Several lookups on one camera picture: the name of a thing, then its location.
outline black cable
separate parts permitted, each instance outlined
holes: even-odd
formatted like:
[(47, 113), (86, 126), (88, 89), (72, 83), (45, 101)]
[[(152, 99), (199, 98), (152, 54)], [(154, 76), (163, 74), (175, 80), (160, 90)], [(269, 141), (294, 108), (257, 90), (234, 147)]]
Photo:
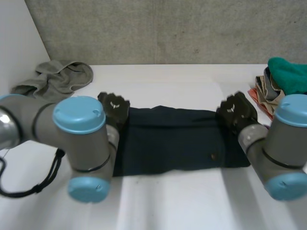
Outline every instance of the black cable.
[[(44, 188), (46, 188), (48, 185), (50, 185), (53, 180), (56, 178), (59, 167), (61, 165), (61, 161), (63, 156), (65, 155), (65, 152), (61, 149), (57, 149), (56, 151), (56, 155), (54, 157), (54, 160), (52, 162), (50, 171), (47, 175), (47, 177), (43, 180), (42, 183), (35, 185), (32, 189), (28, 190), (28, 191), (23, 191), (23, 192), (6, 192), (2, 189), (1, 185), (0, 185), (0, 195), (2, 196), (6, 196), (9, 198), (22, 198), (25, 196), (29, 196), (32, 195), (34, 193), (40, 193)], [(4, 158), (0, 157), (0, 161), (2, 162), (2, 167), (0, 170), (0, 180), (2, 177), (2, 174), (6, 168), (6, 161)]]

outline beige fabric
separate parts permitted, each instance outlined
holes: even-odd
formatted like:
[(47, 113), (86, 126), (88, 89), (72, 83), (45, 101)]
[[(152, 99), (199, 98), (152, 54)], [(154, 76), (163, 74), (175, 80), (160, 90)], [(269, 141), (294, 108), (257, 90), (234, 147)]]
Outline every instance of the beige fabric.
[[(257, 78), (261, 81), (261, 86), (257, 82)], [(271, 86), (275, 91), (279, 92), (279, 95), (274, 100), (269, 101), (269, 100), (266, 100), (265, 97), (264, 97), (267, 93), (264, 76), (257, 76), (256, 77), (256, 89), (257, 89), (258, 102), (266, 107), (269, 114), (273, 115), (274, 112), (275, 112), (275, 109), (277, 108), (277, 106), (280, 102), (280, 100), (285, 97), (285, 94), (278, 87), (278, 85), (276, 84), (276, 82), (273, 80), (272, 77), (271, 77)]]

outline light blue joint cap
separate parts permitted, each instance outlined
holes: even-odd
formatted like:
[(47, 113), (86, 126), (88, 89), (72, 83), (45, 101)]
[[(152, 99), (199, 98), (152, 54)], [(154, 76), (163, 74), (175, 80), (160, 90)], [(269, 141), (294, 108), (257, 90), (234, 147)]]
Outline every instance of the light blue joint cap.
[(284, 97), (275, 116), (281, 122), (296, 127), (307, 127), (307, 95), (291, 94)]
[(110, 183), (106, 180), (82, 176), (70, 179), (68, 184), (69, 195), (83, 203), (98, 203), (103, 201), (110, 190)]
[(264, 188), (275, 200), (295, 200), (307, 194), (307, 174), (296, 172), (275, 176)]
[(12, 94), (6, 94), (6, 95), (2, 95), (0, 96), (0, 100), (6, 98), (6, 97), (10, 97), (10, 96), (23, 96), (21, 94), (16, 94), (16, 93), (12, 93)]
[(53, 110), (53, 122), (63, 131), (89, 134), (106, 122), (101, 103), (93, 97), (70, 97), (58, 103)]

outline gray cloth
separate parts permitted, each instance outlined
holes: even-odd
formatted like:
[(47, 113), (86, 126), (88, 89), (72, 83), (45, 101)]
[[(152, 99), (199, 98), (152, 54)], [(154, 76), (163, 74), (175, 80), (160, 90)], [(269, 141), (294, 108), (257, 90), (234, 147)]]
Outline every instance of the gray cloth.
[(11, 93), (35, 97), (57, 103), (93, 81), (91, 67), (82, 62), (52, 60), (35, 69), (40, 75), (25, 80), (11, 89)]
[(279, 92), (276, 92), (274, 88), (272, 87), (271, 83), (271, 72), (269, 70), (269, 67), (265, 68), (264, 72), (264, 87), (263, 87), (263, 92), (264, 92), (264, 97), (268, 101), (273, 101), (276, 97), (278, 97)]

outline teal cloth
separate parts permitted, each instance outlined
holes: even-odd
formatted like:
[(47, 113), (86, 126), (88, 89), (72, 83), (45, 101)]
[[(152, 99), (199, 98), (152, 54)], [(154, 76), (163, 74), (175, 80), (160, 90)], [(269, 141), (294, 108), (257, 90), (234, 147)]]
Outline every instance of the teal cloth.
[(273, 79), (286, 95), (307, 92), (307, 65), (272, 57), (268, 66)]

